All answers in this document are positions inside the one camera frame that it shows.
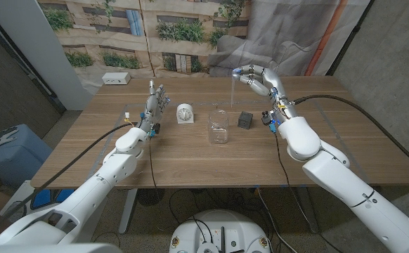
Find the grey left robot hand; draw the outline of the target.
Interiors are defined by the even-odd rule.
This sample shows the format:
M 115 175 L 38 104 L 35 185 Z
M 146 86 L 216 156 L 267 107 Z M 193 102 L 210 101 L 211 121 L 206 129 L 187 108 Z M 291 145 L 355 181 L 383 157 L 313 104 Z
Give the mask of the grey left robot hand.
M 170 98 L 165 95 L 162 84 L 157 88 L 155 87 L 153 79 L 149 81 L 149 93 L 145 111 L 141 113 L 141 120 L 137 127 L 144 130 L 149 137 L 152 137 L 160 131 L 160 120 L 164 109 L 170 102 Z

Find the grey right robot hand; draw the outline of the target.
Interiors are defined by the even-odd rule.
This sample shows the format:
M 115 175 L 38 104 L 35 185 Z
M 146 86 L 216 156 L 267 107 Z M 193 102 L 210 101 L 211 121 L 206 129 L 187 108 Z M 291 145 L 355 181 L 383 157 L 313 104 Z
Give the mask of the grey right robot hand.
M 271 89 L 275 88 L 276 92 L 273 97 L 276 102 L 283 102 L 288 105 L 287 94 L 279 76 L 270 68 L 259 65 L 245 65 L 237 67 L 232 71 L 232 77 L 248 85 L 256 94 L 260 96 L 270 96 Z

